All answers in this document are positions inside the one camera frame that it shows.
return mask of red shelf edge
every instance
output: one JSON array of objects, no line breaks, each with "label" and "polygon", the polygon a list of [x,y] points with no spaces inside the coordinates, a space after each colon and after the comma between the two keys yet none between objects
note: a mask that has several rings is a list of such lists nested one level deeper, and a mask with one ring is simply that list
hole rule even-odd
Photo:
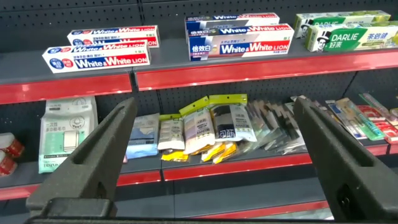
[{"label": "red shelf edge", "polygon": [[258,208],[240,212],[230,212],[230,213],[221,213],[214,215],[204,215],[193,218],[257,218],[264,217],[269,215],[280,215],[285,213],[292,212],[303,212],[308,210],[317,210],[322,208],[328,208],[328,202],[326,200],[319,202],[307,202],[307,203],[299,203],[294,205],[283,205],[278,207],[271,208]]},{"label": "red shelf edge", "polygon": [[[160,171],[138,172],[121,174],[118,179],[118,186],[132,184],[146,184],[159,182],[161,180]],[[0,201],[17,198],[26,198],[33,193],[40,184],[24,185],[18,187],[7,187],[0,189]]]},{"label": "red shelf edge", "polygon": [[[367,149],[375,156],[385,155],[388,144],[370,146]],[[251,159],[247,161],[225,162],[220,164],[208,164],[183,168],[162,169],[164,180],[182,180],[211,175],[232,174],[254,170],[273,169],[279,167],[299,166],[311,164],[312,160],[307,153],[288,156],[268,157],[263,159]]]},{"label": "red shelf edge", "polygon": [[0,85],[0,105],[132,92],[128,73]]},{"label": "red shelf edge", "polygon": [[136,72],[139,91],[398,67],[398,50]]}]

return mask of darlie toothpaste box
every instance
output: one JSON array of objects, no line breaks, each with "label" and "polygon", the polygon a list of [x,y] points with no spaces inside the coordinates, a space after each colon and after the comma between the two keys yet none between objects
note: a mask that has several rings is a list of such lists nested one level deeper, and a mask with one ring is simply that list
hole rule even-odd
[{"label": "darlie toothpaste box", "polygon": [[149,65],[146,40],[48,48],[43,58],[53,73]]},{"label": "darlie toothpaste box", "polygon": [[288,24],[191,31],[191,61],[287,54],[294,30]]},{"label": "darlie toothpaste box", "polygon": [[296,14],[294,37],[306,38],[310,26],[388,21],[391,15],[383,11],[323,12]]},{"label": "darlie toothpaste box", "polygon": [[200,29],[263,26],[278,23],[279,16],[273,12],[240,15],[187,16],[185,18],[185,30],[189,33],[192,30]]},{"label": "darlie toothpaste box", "polygon": [[151,48],[160,46],[157,26],[72,30],[68,34],[68,40],[72,45],[113,44],[147,40],[148,46]]},{"label": "darlie toothpaste box", "polygon": [[311,26],[305,47],[311,52],[398,47],[398,21]]}]

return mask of yellow hang tab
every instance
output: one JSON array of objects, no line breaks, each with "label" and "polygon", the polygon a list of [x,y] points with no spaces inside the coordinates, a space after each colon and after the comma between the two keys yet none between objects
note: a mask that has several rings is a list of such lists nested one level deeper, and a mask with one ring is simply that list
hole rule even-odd
[{"label": "yellow hang tab", "polygon": [[247,94],[210,95],[209,99],[211,105],[233,104],[233,103],[241,103],[246,105],[248,103]]},{"label": "yellow hang tab", "polygon": [[177,118],[181,118],[181,115],[180,114],[162,114],[159,116],[160,121],[167,121],[170,119],[177,119]]},{"label": "yellow hang tab", "polygon": [[209,105],[209,98],[207,96],[205,96],[202,99],[196,100],[195,102],[191,103],[190,105],[180,109],[179,112],[182,116],[185,116],[185,115],[195,112],[196,110],[205,108],[208,105]]}]

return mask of white package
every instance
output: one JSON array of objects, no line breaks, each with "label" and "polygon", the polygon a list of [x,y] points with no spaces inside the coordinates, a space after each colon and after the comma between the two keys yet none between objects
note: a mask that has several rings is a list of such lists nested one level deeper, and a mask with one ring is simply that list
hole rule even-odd
[{"label": "white package", "polygon": [[199,109],[184,117],[184,133],[184,154],[191,154],[207,145],[215,144],[213,123],[208,108]]},{"label": "white package", "polygon": [[212,107],[211,114],[215,141],[257,141],[244,105],[216,105]]},{"label": "white package", "polygon": [[157,149],[185,149],[181,118],[170,119],[160,123]]},{"label": "white package", "polygon": [[48,100],[40,128],[39,173],[53,172],[98,125],[94,97]]}]

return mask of white toothpaste box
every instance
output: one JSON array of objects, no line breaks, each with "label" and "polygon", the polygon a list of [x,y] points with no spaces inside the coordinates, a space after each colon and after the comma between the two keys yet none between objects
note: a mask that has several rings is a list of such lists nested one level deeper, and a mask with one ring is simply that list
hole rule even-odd
[{"label": "white toothpaste box", "polygon": [[240,15],[187,16],[185,18],[187,33],[192,30],[201,29],[263,26],[278,23],[279,16],[273,12]]},{"label": "white toothpaste box", "polygon": [[287,54],[293,34],[288,24],[191,31],[190,60]]},{"label": "white toothpaste box", "polygon": [[114,44],[50,47],[43,58],[53,73],[150,64],[146,40]]},{"label": "white toothpaste box", "polygon": [[71,45],[113,44],[147,40],[150,48],[160,47],[157,26],[72,30],[68,34],[68,40]]}]

